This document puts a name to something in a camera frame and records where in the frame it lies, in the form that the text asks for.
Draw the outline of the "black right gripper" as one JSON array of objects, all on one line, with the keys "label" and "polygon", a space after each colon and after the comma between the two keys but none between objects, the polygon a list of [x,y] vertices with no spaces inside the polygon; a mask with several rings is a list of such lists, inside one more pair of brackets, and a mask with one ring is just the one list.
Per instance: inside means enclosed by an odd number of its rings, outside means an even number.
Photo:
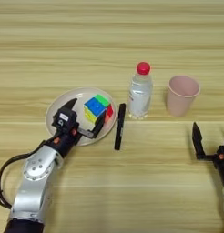
[{"label": "black right gripper", "polygon": [[219,149],[214,155],[206,155],[202,146],[202,135],[196,122],[192,127],[192,140],[196,151],[197,160],[211,161],[218,170],[221,182],[224,186],[224,146],[219,146]]}]

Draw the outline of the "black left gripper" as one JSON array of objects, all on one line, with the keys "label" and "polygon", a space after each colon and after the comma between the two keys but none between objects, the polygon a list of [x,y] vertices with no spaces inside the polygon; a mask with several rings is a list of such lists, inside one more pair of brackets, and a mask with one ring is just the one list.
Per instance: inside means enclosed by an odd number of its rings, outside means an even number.
[{"label": "black left gripper", "polygon": [[[65,110],[71,111],[77,102],[76,98],[69,100],[63,105]],[[53,137],[49,138],[45,145],[53,148],[61,157],[65,157],[72,147],[74,147],[81,137],[87,137],[89,139],[96,138],[105,124],[106,113],[102,113],[93,128],[93,130],[85,130],[83,128],[72,128],[69,132],[57,130]]]}]

